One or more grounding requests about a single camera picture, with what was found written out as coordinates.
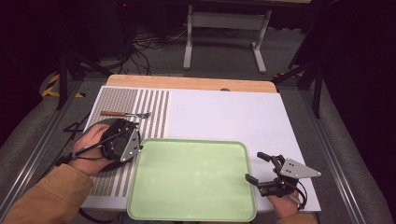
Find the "fork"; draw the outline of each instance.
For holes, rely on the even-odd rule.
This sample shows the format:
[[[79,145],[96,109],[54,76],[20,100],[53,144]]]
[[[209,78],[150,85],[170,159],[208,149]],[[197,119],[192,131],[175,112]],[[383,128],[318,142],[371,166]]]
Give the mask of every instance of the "fork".
[[[101,111],[100,115],[101,116],[117,116],[117,117],[137,117],[139,119],[147,119],[151,115],[151,112],[132,114],[132,113],[115,112],[115,111]]]

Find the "plastic tray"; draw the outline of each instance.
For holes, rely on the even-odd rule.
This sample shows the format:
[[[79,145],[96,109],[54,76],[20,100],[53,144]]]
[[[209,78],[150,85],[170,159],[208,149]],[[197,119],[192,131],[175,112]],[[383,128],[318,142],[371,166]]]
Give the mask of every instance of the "plastic tray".
[[[128,214],[138,220],[250,221],[248,154],[239,142],[151,138],[137,158]]]

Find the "wooden edge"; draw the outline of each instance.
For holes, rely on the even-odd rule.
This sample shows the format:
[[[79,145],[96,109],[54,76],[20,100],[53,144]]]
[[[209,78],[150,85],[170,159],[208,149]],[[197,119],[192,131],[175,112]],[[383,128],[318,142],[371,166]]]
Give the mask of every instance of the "wooden edge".
[[[184,89],[206,91],[252,91],[275,92],[276,86],[270,81],[233,80],[197,77],[148,77],[135,75],[112,75],[107,86]]]
[[[311,0],[274,0],[276,3],[310,4]]]

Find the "table leg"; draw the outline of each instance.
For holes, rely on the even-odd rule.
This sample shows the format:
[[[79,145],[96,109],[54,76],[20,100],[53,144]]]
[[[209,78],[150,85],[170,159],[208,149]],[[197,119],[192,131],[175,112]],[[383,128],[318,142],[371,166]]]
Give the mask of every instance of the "table leg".
[[[262,18],[262,25],[260,27],[259,37],[257,39],[257,42],[251,43],[251,46],[253,47],[254,57],[256,58],[256,63],[257,66],[259,67],[259,72],[263,74],[267,70],[265,68],[264,61],[262,60],[262,53],[260,52],[260,47],[262,46],[262,40],[264,38],[265,31],[267,30],[268,22],[270,21],[271,12],[272,12],[271,10],[267,10],[265,12],[265,16]]]

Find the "person's arm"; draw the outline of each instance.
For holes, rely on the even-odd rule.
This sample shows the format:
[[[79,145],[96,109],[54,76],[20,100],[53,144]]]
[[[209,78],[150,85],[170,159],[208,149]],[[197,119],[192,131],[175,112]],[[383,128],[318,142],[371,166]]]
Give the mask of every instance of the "person's arm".
[[[73,149],[79,150],[100,141],[108,125],[95,125]],[[84,157],[102,157],[98,148],[83,153]],[[17,200],[7,213],[3,223],[69,223],[84,203],[97,174],[111,161],[77,159],[54,168]]]
[[[292,196],[297,198],[297,191],[294,191]],[[279,217],[276,224],[317,224],[311,214],[298,213],[297,203],[289,195],[281,198],[276,196],[268,196],[267,198]]]

